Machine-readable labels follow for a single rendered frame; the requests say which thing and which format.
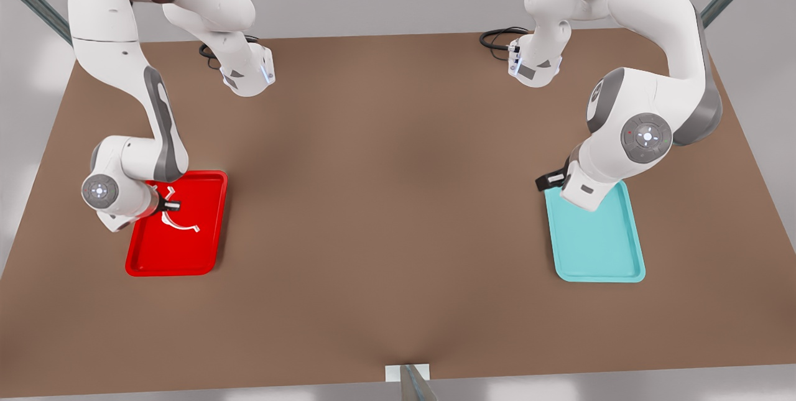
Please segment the white drainage pipe clamp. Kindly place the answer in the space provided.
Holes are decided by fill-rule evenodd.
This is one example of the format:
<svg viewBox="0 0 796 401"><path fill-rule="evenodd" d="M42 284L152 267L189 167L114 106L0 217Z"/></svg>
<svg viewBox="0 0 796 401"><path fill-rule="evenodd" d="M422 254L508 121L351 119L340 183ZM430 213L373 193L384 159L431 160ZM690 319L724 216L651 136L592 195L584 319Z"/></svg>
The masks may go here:
<svg viewBox="0 0 796 401"><path fill-rule="evenodd" d="M159 212L161 213L162 222L165 223L165 225L171 226L171 228L174 228L176 230L200 232L201 229L197 225L182 226L174 222L174 220L172 220L172 218L170 217L170 212L180 211L181 202L172 200L172 197L174 196L174 194L176 194L174 187L167 186L167 190L168 190L167 194L161 198L161 201L157 206L157 210L159 210Z"/></svg>

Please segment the red rectangular tray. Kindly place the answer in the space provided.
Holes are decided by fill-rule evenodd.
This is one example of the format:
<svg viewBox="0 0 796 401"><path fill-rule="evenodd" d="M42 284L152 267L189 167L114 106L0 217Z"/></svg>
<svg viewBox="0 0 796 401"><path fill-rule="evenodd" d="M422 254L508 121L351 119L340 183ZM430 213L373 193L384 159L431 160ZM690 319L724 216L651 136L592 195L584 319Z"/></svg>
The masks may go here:
<svg viewBox="0 0 796 401"><path fill-rule="evenodd" d="M228 177L221 170L193 170L173 183L157 183L163 196L174 187L172 200L181 210L170 212L182 226L197 225L200 232L180 231L165 225L161 213L140 219L134 225L127 254L126 271L134 277L203 275L216 262Z"/></svg>

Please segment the teal rectangular tray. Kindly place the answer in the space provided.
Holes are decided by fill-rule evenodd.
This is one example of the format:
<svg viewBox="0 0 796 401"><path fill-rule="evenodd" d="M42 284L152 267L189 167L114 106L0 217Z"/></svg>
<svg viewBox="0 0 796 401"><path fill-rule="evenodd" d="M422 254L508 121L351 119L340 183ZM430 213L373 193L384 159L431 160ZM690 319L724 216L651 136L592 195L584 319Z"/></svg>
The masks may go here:
<svg viewBox="0 0 796 401"><path fill-rule="evenodd" d="M623 181L589 212L545 190L555 271L567 282L638 283L646 276L631 199Z"/></svg>

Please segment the white post foot plate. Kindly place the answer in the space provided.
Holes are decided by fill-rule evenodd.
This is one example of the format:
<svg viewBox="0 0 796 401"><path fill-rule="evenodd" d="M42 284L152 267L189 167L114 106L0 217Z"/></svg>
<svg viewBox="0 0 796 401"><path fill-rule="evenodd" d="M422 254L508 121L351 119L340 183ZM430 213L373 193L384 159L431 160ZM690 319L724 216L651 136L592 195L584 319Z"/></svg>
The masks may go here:
<svg viewBox="0 0 796 401"><path fill-rule="evenodd" d="M384 370L386 371L386 382L398 382L401 380L401 375L407 370L407 378L411 382L418 383L420 379L430 381L430 365L423 364L401 364L401 365L387 365Z"/></svg>

